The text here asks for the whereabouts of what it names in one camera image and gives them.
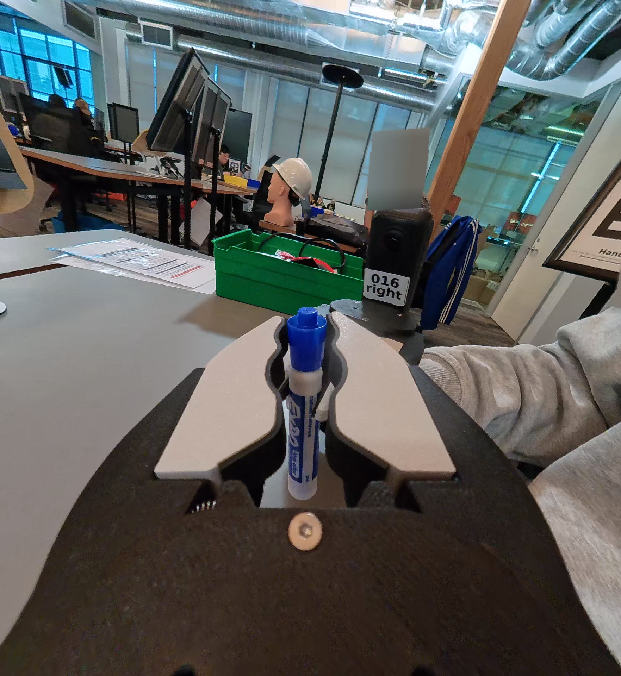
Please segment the green plastic bin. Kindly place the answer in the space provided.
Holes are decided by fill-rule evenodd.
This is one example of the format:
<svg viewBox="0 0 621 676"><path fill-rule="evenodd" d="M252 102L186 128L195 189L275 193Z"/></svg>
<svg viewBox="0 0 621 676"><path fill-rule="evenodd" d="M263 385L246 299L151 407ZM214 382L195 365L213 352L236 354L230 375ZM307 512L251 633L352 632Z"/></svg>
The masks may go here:
<svg viewBox="0 0 621 676"><path fill-rule="evenodd" d="M337 274L275 258L277 249L322 259ZM246 229L215 239L213 254L216 294L229 300L294 315L301 307L362 296L363 258L346 253L333 241Z"/></svg>

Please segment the mannequin head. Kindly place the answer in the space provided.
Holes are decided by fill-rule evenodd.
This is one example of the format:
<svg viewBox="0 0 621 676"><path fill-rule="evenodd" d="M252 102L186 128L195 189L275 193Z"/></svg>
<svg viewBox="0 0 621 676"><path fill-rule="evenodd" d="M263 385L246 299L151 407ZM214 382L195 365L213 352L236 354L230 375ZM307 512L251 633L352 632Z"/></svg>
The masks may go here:
<svg viewBox="0 0 621 676"><path fill-rule="evenodd" d="M271 209L263 220L275 226L289 229L295 224L295 217L301 214L300 198L289 187L278 170L272 171L267 202Z"/></svg>

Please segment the red and black object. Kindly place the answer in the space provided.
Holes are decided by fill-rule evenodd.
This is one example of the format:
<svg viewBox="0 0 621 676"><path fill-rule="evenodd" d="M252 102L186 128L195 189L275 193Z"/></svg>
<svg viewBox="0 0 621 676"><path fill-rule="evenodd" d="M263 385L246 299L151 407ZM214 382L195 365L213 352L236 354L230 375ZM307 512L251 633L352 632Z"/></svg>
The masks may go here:
<svg viewBox="0 0 621 676"><path fill-rule="evenodd" d="M275 258L279 258L283 261L291 262L299 266L319 269L328 273L337 274L337 270L334 267L332 267L329 263L319 258L313 258L309 256L293 256L291 253L283 251L281 249L277 249L274 252L273 256Z"/></svg>

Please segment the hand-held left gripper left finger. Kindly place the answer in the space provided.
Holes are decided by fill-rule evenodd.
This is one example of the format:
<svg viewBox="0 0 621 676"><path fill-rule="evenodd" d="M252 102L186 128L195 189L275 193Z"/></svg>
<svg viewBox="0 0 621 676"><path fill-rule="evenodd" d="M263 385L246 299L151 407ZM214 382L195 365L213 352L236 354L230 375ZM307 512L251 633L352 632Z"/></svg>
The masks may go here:
<svg viewBox="0 0 621 676"><path fill-rule="evenodd" d="M282 396L286 319L274 316L226 346L202 370L154 475L239 481L255 504L287 454Z"/></svg>

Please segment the black sign stand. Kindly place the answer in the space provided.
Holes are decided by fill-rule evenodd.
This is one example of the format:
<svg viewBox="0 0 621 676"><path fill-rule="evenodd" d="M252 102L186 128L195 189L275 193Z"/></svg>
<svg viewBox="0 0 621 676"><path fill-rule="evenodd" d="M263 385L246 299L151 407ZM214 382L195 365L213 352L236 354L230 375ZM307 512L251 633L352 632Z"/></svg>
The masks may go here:
<svg viewBox="0 0 621 676"><path fill-rule="evenodd" d="M585 319L589 317L596 316L602 310L604 307L608 304L608 302L611 300L613 297L615 291L617 288L617 281L606 281L602 284L602 287L597 291L593 299L590 301L588 306L585 308L585 310L582 312L580 315L579 319Z"/></svg>

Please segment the person's right forearm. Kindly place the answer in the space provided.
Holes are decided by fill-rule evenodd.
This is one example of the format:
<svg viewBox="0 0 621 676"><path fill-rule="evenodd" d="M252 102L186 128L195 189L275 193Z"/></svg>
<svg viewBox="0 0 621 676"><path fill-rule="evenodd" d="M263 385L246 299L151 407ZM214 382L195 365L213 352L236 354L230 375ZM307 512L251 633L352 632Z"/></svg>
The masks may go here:
<svg viewBox="0 0 621 676"><path fill-rule="evenodd" d="M621 422L621 308L549 345L430 348L419 367L506 455L545 468Z"/></svg>

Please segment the wooden post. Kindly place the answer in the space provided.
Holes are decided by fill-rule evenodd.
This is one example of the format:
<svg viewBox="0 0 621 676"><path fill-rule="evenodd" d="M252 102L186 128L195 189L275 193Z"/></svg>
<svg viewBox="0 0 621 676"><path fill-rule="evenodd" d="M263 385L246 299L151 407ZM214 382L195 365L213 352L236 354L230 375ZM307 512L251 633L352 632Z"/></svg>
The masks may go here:
<svg viewBox="0 0 621 676"><path fill-rule="evenodd" d="M441 232L449 205L484 115L529 9L529 1L502 1L487 34L450 137L443 150L428 199L434 220L432 237Z"/></svg>

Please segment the blue whiteboard marker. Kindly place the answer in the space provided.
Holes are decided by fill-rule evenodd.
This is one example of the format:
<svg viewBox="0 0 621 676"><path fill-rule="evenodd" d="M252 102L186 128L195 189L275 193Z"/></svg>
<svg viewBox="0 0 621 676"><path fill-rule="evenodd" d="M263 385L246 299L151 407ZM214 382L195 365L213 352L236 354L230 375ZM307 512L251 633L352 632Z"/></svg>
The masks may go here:
<svg viewBox="0 0 621 676"><path fill-rule="evenodd" d="M323 385L326 330L326 318L311 307L300 308L287 321L288 489L299 501L309 500L317 490L320 425L316 409Z"/></svg>

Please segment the blue jacket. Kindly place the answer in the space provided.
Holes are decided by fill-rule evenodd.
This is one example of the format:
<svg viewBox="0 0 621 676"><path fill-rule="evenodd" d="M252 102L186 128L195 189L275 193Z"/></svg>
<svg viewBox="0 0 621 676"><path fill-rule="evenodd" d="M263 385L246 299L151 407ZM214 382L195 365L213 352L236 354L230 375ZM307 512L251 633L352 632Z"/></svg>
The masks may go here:
<svg viewBox="0 0 621 676"><path fill-rule="evenodd" d="M432 331L454 319L477 255L483 229L471 216L456 216L429 246L420 286L419 326Z"/></svg>

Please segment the framed black-white tag sign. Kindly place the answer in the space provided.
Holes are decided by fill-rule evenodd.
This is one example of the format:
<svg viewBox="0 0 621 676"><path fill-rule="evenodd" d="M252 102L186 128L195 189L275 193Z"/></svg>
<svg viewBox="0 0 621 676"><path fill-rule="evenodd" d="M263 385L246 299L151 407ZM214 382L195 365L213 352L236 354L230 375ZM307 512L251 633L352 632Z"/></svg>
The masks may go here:
<svg viewBox="0 0 621 676"><path fill-rule="evenodd" d="M621 271L621 159L542 266L603 283L618 281Z"/></svg>

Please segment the tilted monitor on stand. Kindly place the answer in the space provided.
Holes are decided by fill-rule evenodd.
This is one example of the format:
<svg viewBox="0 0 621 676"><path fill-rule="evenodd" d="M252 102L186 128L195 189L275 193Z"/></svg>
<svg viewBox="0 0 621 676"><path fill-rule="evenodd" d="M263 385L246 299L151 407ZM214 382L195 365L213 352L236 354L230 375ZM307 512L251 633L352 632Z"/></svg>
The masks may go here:
<svg viewBox="0 0 621 676"><path fill-rule="evenodd" d="M147 131L149 150L181 155L192 151L198 109L208 79L208 70L195 49L186 50Z"/></svg>
<svg viewBox="0 0 621 676"><path fill-rule="evenodd" d="M228 94L207 77L196 108L197 122L192 150L194 164L211 168L218 163L231 103Z"/></svg>

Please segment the white hard hat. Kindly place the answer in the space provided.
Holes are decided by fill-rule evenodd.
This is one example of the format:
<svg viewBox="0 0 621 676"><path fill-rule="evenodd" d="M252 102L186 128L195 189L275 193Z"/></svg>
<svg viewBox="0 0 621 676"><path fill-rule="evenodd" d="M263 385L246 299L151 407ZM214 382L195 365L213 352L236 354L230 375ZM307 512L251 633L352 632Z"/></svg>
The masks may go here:
<svg viewBox="0 0 621 676"><path fill-rule="evenodd" d="M292 157L272 165L289 189L301 200L307 199L312 187L312 172L300 157Z"/></svg>

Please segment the silver ventilation ducts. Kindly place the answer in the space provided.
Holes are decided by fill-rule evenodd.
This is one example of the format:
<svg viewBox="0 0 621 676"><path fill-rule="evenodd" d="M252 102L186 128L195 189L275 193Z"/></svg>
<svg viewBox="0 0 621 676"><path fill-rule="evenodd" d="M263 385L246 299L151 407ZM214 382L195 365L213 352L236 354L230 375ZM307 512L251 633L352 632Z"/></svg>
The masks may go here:
<svg viewBox="0 0 621 676"><path fill-rule="evenodd" d="M381 68L470 74L590 97L621 85L621 1L75 1L127 22Z"/></svg>

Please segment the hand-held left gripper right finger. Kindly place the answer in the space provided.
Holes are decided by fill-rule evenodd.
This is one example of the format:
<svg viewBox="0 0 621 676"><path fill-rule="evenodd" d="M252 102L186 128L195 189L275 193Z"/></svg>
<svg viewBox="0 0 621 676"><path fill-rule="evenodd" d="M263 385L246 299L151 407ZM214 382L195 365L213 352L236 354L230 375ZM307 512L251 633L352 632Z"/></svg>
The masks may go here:
<svg viewBox="0 0 621 676"><path fill-rule="evenodd" d="M457 469L400 354L403 344L338 311L327 322L326 457L346 503L357 504L372 482L397 496L409 481L454 479Z"/></svg>

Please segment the wooden workbench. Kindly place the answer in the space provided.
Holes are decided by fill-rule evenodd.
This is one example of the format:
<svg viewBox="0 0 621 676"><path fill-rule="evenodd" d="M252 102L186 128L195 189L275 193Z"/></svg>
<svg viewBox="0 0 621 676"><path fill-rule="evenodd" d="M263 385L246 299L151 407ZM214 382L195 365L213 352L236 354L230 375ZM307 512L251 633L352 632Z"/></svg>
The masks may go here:
<svg viewBox="0 0 621 676"><path fill-rule="evenodd" d="M120 164L92 157L75 156L55 151L37 149L31 146L19 146L21 154L34 161L58 165L77 173L98 176L104 179L116 179L132 182L133 187L142 194L156 192L161 195L158 216L158 238L163 243L179 244L179 207L184 195L191 196L184 178L172 178L146 170L140 165Z"/></svg>

